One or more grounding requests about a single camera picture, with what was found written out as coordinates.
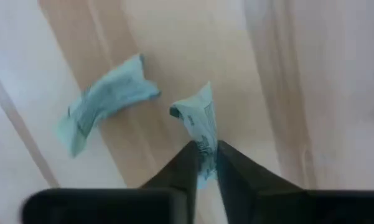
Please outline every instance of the crumpled banknote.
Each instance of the crumpled banknote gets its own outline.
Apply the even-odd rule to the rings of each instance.
[[[85,147],[93,127],[118,110],[160,94],[155,83],[144,78],[143,56],[137,54],[111,70],[68,107],[57,130],[59,139],[76,157]]]
[[[196,95],[173,103],[170,115],[179,118],[199,149],[199,189],[217,178],[217,126],[212,88],[208,82]]]

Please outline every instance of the black plastic object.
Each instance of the black plastic object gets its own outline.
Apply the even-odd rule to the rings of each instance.
[[[194,222],[196,144],[188,143],[139,189],[53,189],[32,196],[22,222]],[[304,190],[219,141],[218,185],[230,224],[374,223],[374,192]]]

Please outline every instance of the wooden surface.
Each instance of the wooden surface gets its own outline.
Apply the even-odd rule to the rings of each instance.
[[[290,3],[318,187],[374,189],[374,0]]]
[[[246,0],[245,15],[283,176],[316,188],[290,1]]]
[[[67,105],[136,52],[161,97],[107,119],[68,158],[53,132]],[[207,81],[219,138],[280,174],[241,1],[0,1],[0,83],[60,187],[147,181],[190,140],[171,103]],[[198,192],[197,210],[197,223],[226,223],[216,182]]]
[[[107,119],[69,158],[58,120],[137,52],[161,97]],[[170,105],[207,81],[219,139],[303,187],[374,189],[374,0],[7,0],[0,223],[46,187],[140,186],[190,140]],[[196,222],[227,222],[214,181]]]

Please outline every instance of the banknote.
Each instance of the banknote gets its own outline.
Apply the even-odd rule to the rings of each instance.
[[[216,178],[217,126],[212,88],[208,82],[196,95],[173,103],[170,114],[180,119],[199,149],[198,188]]]
[[[75,157],[83,151],[91,129],[100,121],[159,94],[156,84],[144,78],[143,56],[137,54],[99,79],[68,107],[57,135]]]

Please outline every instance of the teal banknote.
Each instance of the teal banknote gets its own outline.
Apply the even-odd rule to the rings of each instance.
[[[159,94],[156,84],[144,78],[143,56],[137,54],[103,76],[68,107],[57,135],[75,157],[83,151],[91,129],[100,121]]]
[[[199,149],[198,188],[216,178],[217,127],[212,88],[208,82],[196,95],[173,103],[170,114],[180,119]]]

